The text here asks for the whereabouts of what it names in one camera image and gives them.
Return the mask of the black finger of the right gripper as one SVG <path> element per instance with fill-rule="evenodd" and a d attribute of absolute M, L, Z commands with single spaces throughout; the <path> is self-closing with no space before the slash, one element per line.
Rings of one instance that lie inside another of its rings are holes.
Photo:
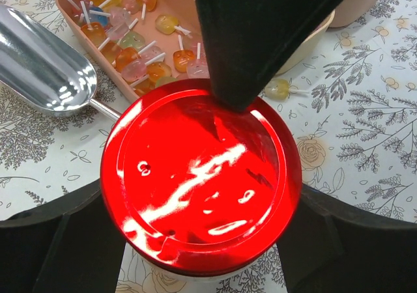
<path fill-rule="evenodd" d="M 343 0 L 195 0 L 213 95 L 245 110 Z"/>

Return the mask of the tray of pale jelly candies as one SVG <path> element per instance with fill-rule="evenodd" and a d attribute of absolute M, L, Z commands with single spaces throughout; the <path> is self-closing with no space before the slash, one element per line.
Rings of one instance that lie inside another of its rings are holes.
<path fill-rule="evenodd" d="M 281 75 L 296 66 L 299 62 L 304 60 L 317 46 L 324 33 L 332 23 L 335 11 L 333 10 L 321 24 L 301 43 L 297 50 L 291 55 L 287 62 L 276 72 L 276 75 Z M 182 38 L 184 47 L 192 50 L 197 54 L 197 43 L 203 43 L 201 34 L 198 32 L 191 32 Z"/>

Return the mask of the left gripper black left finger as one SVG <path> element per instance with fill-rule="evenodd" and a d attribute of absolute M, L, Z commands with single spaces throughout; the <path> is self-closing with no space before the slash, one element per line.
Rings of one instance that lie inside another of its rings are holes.
<path fill-rule="evenodd" d="M 94 181 L 1 221 L 1 291 L 114 292 L 125 244 Z"/>

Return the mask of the tray of star candies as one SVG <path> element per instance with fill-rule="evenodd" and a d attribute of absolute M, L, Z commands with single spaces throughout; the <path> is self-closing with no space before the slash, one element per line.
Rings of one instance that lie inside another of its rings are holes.
<path fill-rule="evenodd" d="M 335 9 L 331 28 L 345 27 L 372 8 L 378 0 L 343 0 Z"/>

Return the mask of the clear glass jar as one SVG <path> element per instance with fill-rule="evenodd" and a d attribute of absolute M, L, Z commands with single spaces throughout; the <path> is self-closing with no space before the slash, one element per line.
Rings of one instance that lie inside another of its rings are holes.
<path fill-rule="evenodd" d="M 169 270 L 166 270 L 164 268 L 161 268 L 151 262 L 149 262 L 146 259 L 142 259 L 142 261 L 149 265 L 153 270 L 158 271 L 162 275 L 166 275 L 170 278 L 179 280 L 179 281 L 186 281 L 186 282 L 198 282 L 198 283 L 213 283 L 213 282 L 220 282 L 225 279 L 231 278 L 233 276 L 236 276 L 240 273 L 242 273 L 244 270 L 248 269 L 252 264 L 249 264 L 245 267 L 242 267 L 236 271 L 223 273 L 220 275 L 213 275 L 213 276 L 197 276 L 197 275 L 181 275 L 179 273 L 171 272 Z"/>

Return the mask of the red jar lid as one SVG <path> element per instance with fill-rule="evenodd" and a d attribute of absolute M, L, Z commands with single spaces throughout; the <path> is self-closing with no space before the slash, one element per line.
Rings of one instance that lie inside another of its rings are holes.
<path fill-rule="evenodd" d="M 104 147 L 103 198 L 126 241 L 181 275 L 233 272 L 289 224 L 302 189 L 295 140 L 256 98 L 219 104 L 208 79 L 163 85 L 134 102 Z"/>

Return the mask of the metal scoop spoon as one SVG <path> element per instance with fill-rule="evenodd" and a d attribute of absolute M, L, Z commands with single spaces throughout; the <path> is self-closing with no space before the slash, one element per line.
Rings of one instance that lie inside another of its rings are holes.
<path fill-rule="evenodd" d="M 99 102 L 96 70 L 80 52 L 25 13 L 1 5 L 1 83 L 38 111 L 69 117 L 91 106 L 117 121 Z"/>

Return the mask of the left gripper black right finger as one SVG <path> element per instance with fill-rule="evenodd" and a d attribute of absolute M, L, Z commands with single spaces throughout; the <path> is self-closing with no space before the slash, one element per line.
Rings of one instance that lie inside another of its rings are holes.
<path fill-rule="evenodd" d="M 416 224 L 309 186 L 277 247 L 288 292 L 416 291 Z"/>

